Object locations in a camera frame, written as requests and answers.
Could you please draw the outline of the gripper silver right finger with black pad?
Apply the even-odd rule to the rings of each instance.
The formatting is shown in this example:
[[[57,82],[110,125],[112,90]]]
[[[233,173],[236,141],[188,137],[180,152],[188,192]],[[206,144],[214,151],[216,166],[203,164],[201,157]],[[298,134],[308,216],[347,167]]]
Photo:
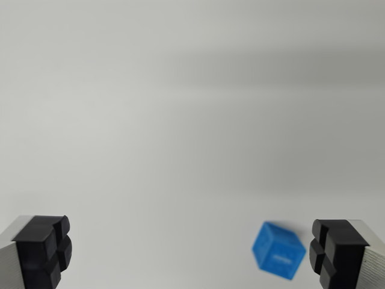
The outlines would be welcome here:
[[[325,289],[384,288],[384,241],[362,220],[312,225],[309,259]]]

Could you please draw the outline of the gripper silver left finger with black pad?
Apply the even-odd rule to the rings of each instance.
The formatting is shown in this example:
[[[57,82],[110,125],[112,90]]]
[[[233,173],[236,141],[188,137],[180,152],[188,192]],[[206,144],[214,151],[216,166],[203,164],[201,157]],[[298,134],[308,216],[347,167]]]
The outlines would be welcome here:
[[[54,289],[72,257],[67,216],[19,216],[1,232],[1,288]]]

